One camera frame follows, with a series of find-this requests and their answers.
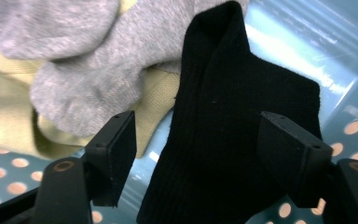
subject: tan fabric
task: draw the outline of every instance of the tan fabric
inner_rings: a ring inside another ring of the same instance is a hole
[[[43,159],[68,156],[78,147],[50,142],[35,124],[28,90],[0,77],[0,148]]]
[[[121,0],[119,13],[136,0]],[[29,100],[29,87],[42,61],[10,60],[0,54],[0,148],[44,159],[67,156],[85,146],[93,136],[76,137],[58,130],[37,116]],[[147,69],[143,98],[135,111],[137,158],[145,149],[158,123],[173,107],[179,76],[156,68]]]

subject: blue polka dot surface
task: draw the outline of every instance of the blue polka dot surface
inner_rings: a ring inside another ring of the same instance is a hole
[[[333,162],[358,160],[358,1],[254,0],[245,25],[255,55],[320,84],[320,121],[324,141],[334,149]],[[145,156],[135,160],[119,207],[91,208],[94,223],[135,223],[171,118],[172,112],[159,124]],[[48,164],[0,149],[0,203],[36,188]],[[324,205],[320,200],[317,208],[299,209],[284,197],[247,223],[323,223]]]

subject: black sock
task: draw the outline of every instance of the black sock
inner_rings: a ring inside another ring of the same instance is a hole
[[[255,155],[261,111],[321,137],[319,86],[255,57],[241,7],[200,13],[186,32],[172,129],[139,223],[244,223],[283,196]]]

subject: blue surface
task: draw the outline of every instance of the blue surface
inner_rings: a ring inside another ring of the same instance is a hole
[[[358,1],[254,0],[245,22],[255,55],[320,84],[324,141],[328,145],[343,145],[342,152],[333,161],[358,153],[358,132],[344,132],[348,124],[358,121]],[[145,156],[133,164],[118,209],[93,207],[103,214],[101,223],[135,223],[158,155],[165,145],[171,118],[172,113],[159,124]],[[5,166],[5,162],[19,156],[13,153],[0,155],[0,164]],[[41,170],[47,164],[34,158],[29,161],[29,171]],[[29,179],[27,172],[13,172],[17,179],[31,182],[30,187],[37,185]],[[2,181],[5,185],[11,180]],[[8,196],[0,193],[3,200]],[[291,205],[287,217],[280,216],[283,203]],[[314,215],[310,209],[295,208],[285,197],[248,223],[304,223],[301,221],[322,223],[321,216]]]

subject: gray sock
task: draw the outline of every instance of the gray sock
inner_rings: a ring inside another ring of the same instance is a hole
[[[31,89],[34,107],[63,131],[97,133],[140,98],[146,67],[180,60],[193,17],[223,2],[139,0],[96,50],[40,69]],[[238,2],[245,11],[248,0]]]
[[[0,51],[11,59],[59,59],[103,41],[118,0],[0,0]]]

